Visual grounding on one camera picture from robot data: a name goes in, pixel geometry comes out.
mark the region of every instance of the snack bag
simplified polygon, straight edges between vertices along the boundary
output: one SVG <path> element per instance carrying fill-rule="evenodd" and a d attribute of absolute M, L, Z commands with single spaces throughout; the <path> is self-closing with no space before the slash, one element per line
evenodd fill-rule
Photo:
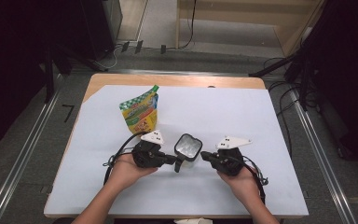
<path fill-rule="evenodd" d="M 151 132 L 157 123 L 158 86 L 119 105 L 132 133 Z"/>

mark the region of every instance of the black controller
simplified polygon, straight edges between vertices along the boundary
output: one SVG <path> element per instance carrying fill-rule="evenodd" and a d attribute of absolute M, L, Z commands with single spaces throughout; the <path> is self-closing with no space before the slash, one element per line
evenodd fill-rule
<path fill-rule="evenodd" d="M 163 164 L 172 165 L 176 157 L 160 152 L 160 145 L 141 140 L 132 150 L 133 160 L 141 168 L 161 167 Z"/>
<path fill-rule="evenodd" d="M 201 151 L 201 157 L 209 161 L 212 167 L 225 175 L 235 176 L 243 167 L 243 157 L 237 147 L 232 149 L 217 149 L 217 153 Z"/>

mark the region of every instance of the hand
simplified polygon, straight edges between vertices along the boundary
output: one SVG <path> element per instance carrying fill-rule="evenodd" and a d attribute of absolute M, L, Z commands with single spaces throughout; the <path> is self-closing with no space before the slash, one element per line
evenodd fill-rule
<path fill-rule="evenodd" d="M 231 187 L 235 197 L 237 197 L 244 205 L 251 203 L 253 200 L 260 199 L 255 179 L 253 178 L 252 173 L 245 167 L 242 167 L 240 173 L 236 176 L 225 175 L 221 172 L 217 173 Z"/>
<path fill-rule="evenodd" d="M 157 169 L 139 168 L 131 154 L 121 155 L 118 157 L 106 185 L 115 186 L 122 191 L 134 184 L 139 178 L 156 172 Z"/>

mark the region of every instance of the person's left hand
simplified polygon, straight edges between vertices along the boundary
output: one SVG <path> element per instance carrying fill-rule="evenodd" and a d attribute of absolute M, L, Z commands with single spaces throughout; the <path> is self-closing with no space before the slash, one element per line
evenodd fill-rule
<path fill-rule="evenodd" d="M 156 172 L 157 169 L 139 168 L 131 154 L 121 155 L 118 157 L 106 185 L 115 186 L 122 191 L 134 184 L 139 178 Z"/>

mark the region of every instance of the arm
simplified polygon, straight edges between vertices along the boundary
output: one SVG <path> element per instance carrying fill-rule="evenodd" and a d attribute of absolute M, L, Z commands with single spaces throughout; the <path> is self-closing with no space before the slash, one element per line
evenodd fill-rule
<path fill-rule="evenodd" d="M 255 223 L 278 223 L 261 201 L 257 184 L 245 167 L 236 176 L 217 173 L 231 187 L 235 197 L 245 206 Z"/>
<path fill-rule="evenodd" d="M 157 168 L 137 167 L 130 154 L 120 156 L 106 184 L 73 223 L 104 223 L 118 194 L 142 176 L 150 175 L 156 171 Z"/>

